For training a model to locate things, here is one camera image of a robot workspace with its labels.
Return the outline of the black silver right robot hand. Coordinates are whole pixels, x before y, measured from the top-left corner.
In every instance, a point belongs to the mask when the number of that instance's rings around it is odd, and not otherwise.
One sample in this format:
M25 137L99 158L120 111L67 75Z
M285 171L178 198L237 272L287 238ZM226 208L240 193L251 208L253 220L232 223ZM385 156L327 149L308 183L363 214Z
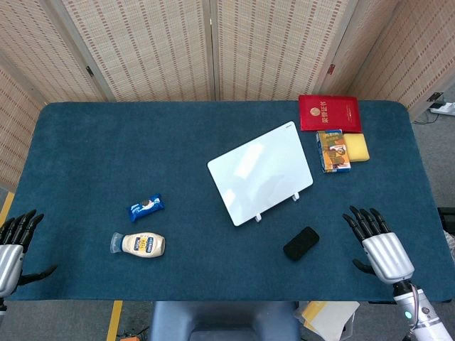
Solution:
M370 210L349 207L351 215L343 219L352 229L365 252L369 263L353 260L354 266L366 274L378 277L385 284L408 281L414 273L400 239L390 230L384 217L374 208Z

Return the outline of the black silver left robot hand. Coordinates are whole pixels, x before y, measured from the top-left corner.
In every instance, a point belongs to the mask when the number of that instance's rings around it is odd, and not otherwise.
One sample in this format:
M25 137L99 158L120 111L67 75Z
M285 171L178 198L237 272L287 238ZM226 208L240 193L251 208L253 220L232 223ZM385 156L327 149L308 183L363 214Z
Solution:
M57 265L34 274L23 273L23 261L30 247L33 235L44 214L31 210L18 217L12 217L1 226L1 304L11 296L18 286L41 281L49 277Z

